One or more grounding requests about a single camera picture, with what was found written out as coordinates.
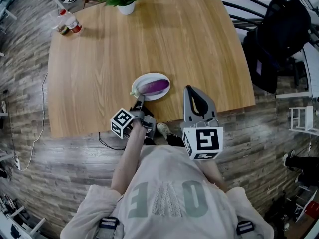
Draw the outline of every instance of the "gray wood plank floor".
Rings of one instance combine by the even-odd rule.
[[[72,11],[82,6],[79,0]],[[0,36],[0,91],[9,89],[1,100],[9,101],[11,126],[6,119],[0,131],[0,148],[15,151],[25,168],[30,158],[33,141],[42,129],[41,84],[47,73],[51,30],[48,13],[56,9],[52,0],[16,0],[10,10],[18,17],[8,19],[7,35]],[[278,92],[293,88],[293,79],[280,78]],[[263,214],[282,190],[293,194],[297,172],[282,166],[284,151],[307,148],[307,134],[288,131],[288,107],[311,104],[309,98],[276,100],[274,95],[254,87],[256,105],[235,111],[219,113],[224,127],[224,152],[217,162],[230,186],[242,186],[253,206]],[[52,139],[47,110],[47,84],[44,84],[44,133],[35,144],[33,159],[28,170],[12,169],[11,181],[0,178],[0,190],[18,197],[35,217],[45,217],[43,231],[52,238],[72,218],[91,184],[109,186],[112,174],[122,152],[102,146],[97,134],[83,138]],[[177,134],[179,121],[169,124]],[[111,146],[125,145],[113,134],[102,134]],[[158,144],[165,144],[158,137]],[[312,137],[310,155],[318,154],[318,138]]]

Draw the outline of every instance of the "white t-shirt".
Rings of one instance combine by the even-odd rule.
[[[244,189],[225,194],[207,181],[182,147],[144,146],[135,176],[115,203],[119,197],[114,190],[91,186],[61,238],[94,238],[99,220],[107,216],[121,223],[116,238],[240,238],[238,217],[254,224],[251,238],[273,238],[273,229],[251,206]],[[96,218],[87,219],[87,211]]]

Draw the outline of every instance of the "purple eggplant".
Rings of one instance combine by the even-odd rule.
[[[131,92],[131,95],[139,96],[140,94],[151,96],[160,93],[169,86],[169,81],[165,79],[156,80],[137,87]]]

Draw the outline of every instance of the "red bottle cap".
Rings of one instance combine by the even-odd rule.
[[[60,11],[60,15],[64,15],[66,13],[66,9],[62,9],[61,11]]]

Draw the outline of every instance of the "white plate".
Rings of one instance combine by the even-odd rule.
[[[148,73],[148,74],[143,74],[141,76],[139,76],[132,84],[132,92],[138,88],[139,86],[142,86],[146,83],[150,83],[156,80],[160,80],[160,79],[165,79],[169,81],[169,78],[167,76],[165,76],[164,74],[159,74],[159,73]],[[166,95],[166,93],[169,91],[170,89],[170,81],[169,81],[169,86],[163,90],[163,92],[156,94],[156,95],[151,95],[151,96],[145,96],[145,101],[151,101],[151,100],[156,100],[159,99],[163,96]]]

